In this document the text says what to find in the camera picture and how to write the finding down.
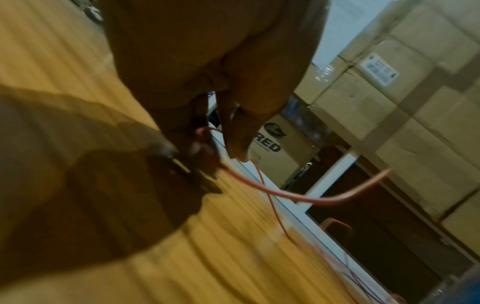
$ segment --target black logo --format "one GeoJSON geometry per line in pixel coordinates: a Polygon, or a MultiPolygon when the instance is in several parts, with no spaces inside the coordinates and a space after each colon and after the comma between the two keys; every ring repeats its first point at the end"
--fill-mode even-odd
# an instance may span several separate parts
{"type": "Polygon", "coordinates": [[[280,129],[280,127],[273,122],[267,122],[263,126],[263,128],[265,129],[265,131],[267,133],[269,133],[270,135],[272,135],[275,138],[282,138],[282,137],[286,136],[286,134],[282,131],[282,129],[280,129]]]}

